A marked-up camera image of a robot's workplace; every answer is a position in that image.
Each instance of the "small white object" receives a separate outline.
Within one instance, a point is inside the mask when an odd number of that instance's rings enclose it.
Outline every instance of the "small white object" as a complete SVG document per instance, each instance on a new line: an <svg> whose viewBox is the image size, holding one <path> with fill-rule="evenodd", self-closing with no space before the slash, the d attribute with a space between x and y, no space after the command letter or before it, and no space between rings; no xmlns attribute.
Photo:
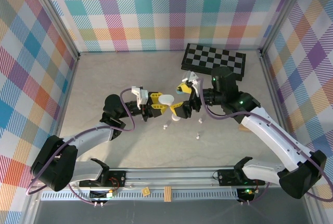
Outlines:
<svg viewBox="0 0 333 224"><path fill-rule="evenodd" d="M173 121L176 121L176 122L178 122L178 121L181 119L181 117L176 116L176 115L173 114L173 113L172 113L172 115L171 115L171 118L172 118Z"/></svg>
<svg viewBox="0 0 333 224"><path fill-rule="evenodd" d="M132 93L136 95L137 107L141 109L140 104L146 104L148 102L148 91L140 87L132 86Z"/></svg>
<svg viewBox="0 0 333 224"><path fill-rule="evenodd" d="M158 101L161 103L161 104L166 104L168 106L171 106L173 101L175 100L175 98L172 96L172 95L161 95L159 96L158 98Z"/></svg>
<svg viewBox="0 0 333 224"><path fill-rule="evenodd" d="M187 71L182 79L182 82L185 83L186 81L192 82L192 87L196 91L197 97L199 97L199 87L200 82L198 81L199 77L192 71Z"/></svg>

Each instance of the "plaid wall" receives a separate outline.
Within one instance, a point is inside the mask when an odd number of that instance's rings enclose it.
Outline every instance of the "plaid wall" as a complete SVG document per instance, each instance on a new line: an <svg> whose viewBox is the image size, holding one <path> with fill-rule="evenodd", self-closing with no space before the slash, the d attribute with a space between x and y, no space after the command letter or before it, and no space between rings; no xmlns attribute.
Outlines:
<svg viewBox="0 0 333 224"><path fill-rule="evenodd" d="M257 49L285 0L52 1L81 51L127 51Z"/></svg>
<svg viewBox="0 0 333 224"><path fill-rule="evenodd" d="M74 58L38 0L0 0L0 223L17 223Z"/></svg>
<svg viewBox="0 0 333 224"><path fill-rule="evenodd" d="M333 0L297 0L268 55L293 135L327 155L333 180ZM318 188L331 197L327 185ZM324 207L333 223L333 203Z"/></svg>
<svg viewBox="0 0 333 224"><path fill-rule="evenodd" d="M272 27L276 23L276 20L277 20L278 16L280 15L281 9L283 8L285 2L286 2L286 0L281 0L280 3L278 4L278 6L276 7L276 10L270 20L270 23L265 31L265 34L264 34L263 38L261 39L259 49L261 49L264 46L264 44L267 40L267 37L270 34Z"/></svg>

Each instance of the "metal frame bar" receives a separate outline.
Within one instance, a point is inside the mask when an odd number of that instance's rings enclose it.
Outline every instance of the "metal frame bar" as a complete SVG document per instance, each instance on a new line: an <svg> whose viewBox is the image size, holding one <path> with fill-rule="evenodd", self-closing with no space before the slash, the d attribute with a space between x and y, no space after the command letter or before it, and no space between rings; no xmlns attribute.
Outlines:
<svg viewBox="0 0 333 224"><path fill-rule="evenodd" d="M57 123L56 131L55 131L55 135L57 135L57 136L60 135L62 124L63 124L63 121L65 119L65 113L66 113L66 109L67 109L67 106L68 106L69 98L70 98L71 93L72 93L74 79L75 79L76 72L77 72L78 66L79 66L79 60L80 59L76 60L75 63L74 63L72 76L70 78L70 83L69 83L68 90L67 90L67 93L66 93L66 96L65 96L65 101L63 103L62 109L60 110L59 122Z"/></svg>
<svg viewBox="0 0 333 224"><path fill-rule="evenodd" d="M285 129L287 132L290 132L290 127L287 124L287 121L284 117L283 111L282 111L282 106L279 100L279 97L277 95L274 83L273 83L273 78L270 74L270 70L268 68L267 60L262 56L262 54L259 53L259 61L260 65L262 67L262 70L264 72L264 77L268 86L268 90L271 95L271 99L273 102L273 107L276 113L277 120L279 122L279 125Z"/></svg>
<svg viewBox="0 0 333 224"><path fill-rule="evenodd" d="M219 186L213 179L213 174L219 169L234 169L231 166L221 167L178 167L178 168L111 168L110 171L126 171L126 181L123 189L143 189L149 187L154 190L171 186L172 189L231 189L248 188L249 186ZM99 187L98 190L109 190Z"/></svg>
<svg viewBox="0 0 333 224"><path fill-rule="evenodd" d="M91 198L91 201L110 200L110 201L162 201L164 198L164 189L151 189L148 196L143 196L141 189L117 190L114 197L108 198ZM75 190L81 197L88 199L90 190ZM184 200L237 200L239 199L237 189L172 189L172 201ZM43 191L41 201L79 201L69 189L64 189L59 192L52 190Z"/></svg>
<svg viewBox="0 0 333 224"><path fill-rule="evenodd" d="M284 24L284 22L286 21L286 19L288 18L292 8L294 7L295 3L297 0L286 0L280 14L279 17L277 18L275 24L273 25L272 30L270 31L266 42L263 45L262 48L262 53L266 54L268 52L268 49L270 48L270 46L272 45L273 41L275 40L278 32L280 31L282 25Z"/></svg>
<svg viewBox="0 0 333 224"><path fill-rule="evenodd" d="M59 35L63 39L67 48L69 49L69 52L71 52L71 55L73 57L76 57L76 59L78 60L79 56L80 56L80 52L79 52L78 48L76 47L74 41L72 40L69 32L67 31L67 28L65 27L63 21L61 20L61 17L58 14L52 1L51 0L39 0L39 1L43 5L43 8L47 12L48 16L50 17L51 22L54 24L55 28L59 32Z"/></svg>
<svg viewBox="0 0 333 224"><path fill-rule="evenodd" d="M309 190L310 193L318 195L318 190L313 187ZM315 198L305 197L306 205L308 206L309 214L313 223L326 224L329 223L328 217L323 208L323 204Z"/></svg>
<svg viewBox="0 0 333 224"><path fill-rule="evenodd" d="M25 198L19 224L34 223L41 195L41 193L36 193Z"/></svg>

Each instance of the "colorful plaid backdrop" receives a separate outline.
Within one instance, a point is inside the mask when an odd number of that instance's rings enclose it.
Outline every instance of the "colorful plaid backdrop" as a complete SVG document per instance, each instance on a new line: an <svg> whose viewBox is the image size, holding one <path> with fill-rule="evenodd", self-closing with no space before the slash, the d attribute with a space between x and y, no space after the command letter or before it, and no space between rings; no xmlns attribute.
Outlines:
<svg viewBox="0 0 333 224"><path fill-rule="evenodd" d="M18 222L30 166L55 131L73 65L38 0L0 0L0 223Z"/></svg>
<svg viewBox="0 0 333 224"><path fill-rule="evenodd" d="M268 54L293 135L325 152L333 180L333 0L297 0ZM327 185L318 189L331 197ZM324 207L333 221L333 203Z"/></svg>
<svg viewBox="0 0 333 224"><path fill-rule="evenodd" d="M257 49L284 0L52 0L81 51Z"/></svg>

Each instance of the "black cable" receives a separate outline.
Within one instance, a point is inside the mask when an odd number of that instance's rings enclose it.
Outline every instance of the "black cable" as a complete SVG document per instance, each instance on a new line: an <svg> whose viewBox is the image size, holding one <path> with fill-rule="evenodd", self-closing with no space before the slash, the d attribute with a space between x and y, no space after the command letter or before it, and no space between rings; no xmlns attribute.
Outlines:
<svg viewBox="0 0 333 224"><path fill-rule="evenodd" d="M216 113L212 112L211 109L208 108L208 106L207 106L207 110L208 110L210 113L212 113L213 115L215 115L215 116L226 116L226 114L224 114L224 115L219 115L219 114L216 114Z"/></svg>
<svg viewBox="0 0 333 224"><path fill-rule="evenodd" d="M214 180L217 180L217 181L218 181L218 179L216 179L216 178L214 177L214 175L215 175L216 172L218 172L218 170L215 171L215 172L213 173L212 178L213 178Z"/></svg>

